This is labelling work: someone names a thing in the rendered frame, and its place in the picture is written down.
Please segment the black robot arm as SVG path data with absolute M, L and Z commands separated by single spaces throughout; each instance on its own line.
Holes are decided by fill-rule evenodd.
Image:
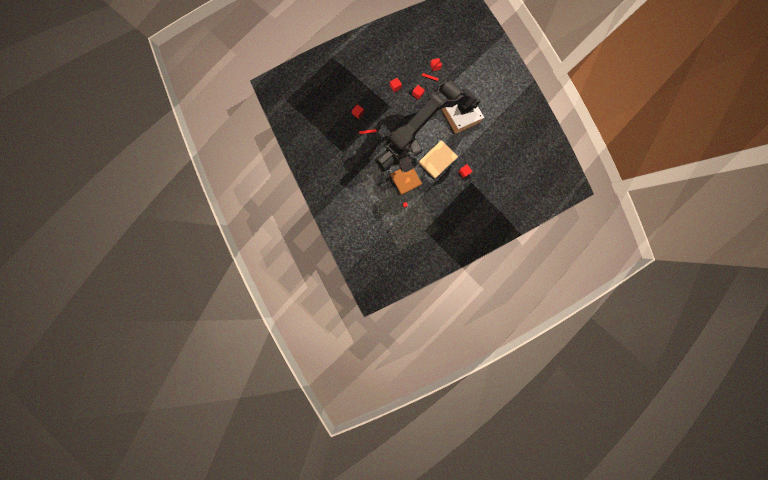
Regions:
M 448 100 L 444 100 L 438 94 L 439 91 Z M 415 114 L 414 118 L 407 125 L 398 127 L 396 131 L 390 134 L 384 145 L 387 149 L 375 160 L 376 163 L 383 171 L 386 171 L 395 162 L 398 162 L 401 171 L 404 173 L 413 170 L 416 167 L 415 165 L 418 164 L 417 160 L 410 157 L 409 153 L 407 157 L 405 156 L 414 142 L 416 134 L 424 124 L 443 107 L 453 108 L 457 104 L 461 115 L 464 115 L 474 112 L 473 110 L 477 108 L 479 102 L 467 88 L 461 89 L 452 80 L 444 81 L 437 87 L 434 94 L 429 97 L 425 106 Z

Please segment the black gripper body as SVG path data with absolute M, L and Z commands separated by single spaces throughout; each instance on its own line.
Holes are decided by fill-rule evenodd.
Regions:
M 406 153 L 405 157 L 407 157 L 408 153 L 411 154 L 412 152 L 413 152 L 414 156 L 416 156 L 416 155 L 418 155 L 418 154 L 420 154 L 422 152 L 422 148 L 421 148 L 421 146 L 420 146 L 420 144 L 419 144 L 417 139 L 415 139 L 414 142 L 411 144 L 411 147 L 408 150 L 408 152 Z M 381 170 L 381 172 L 385 172 L 381 168 L 380 168 L 380 170 Z

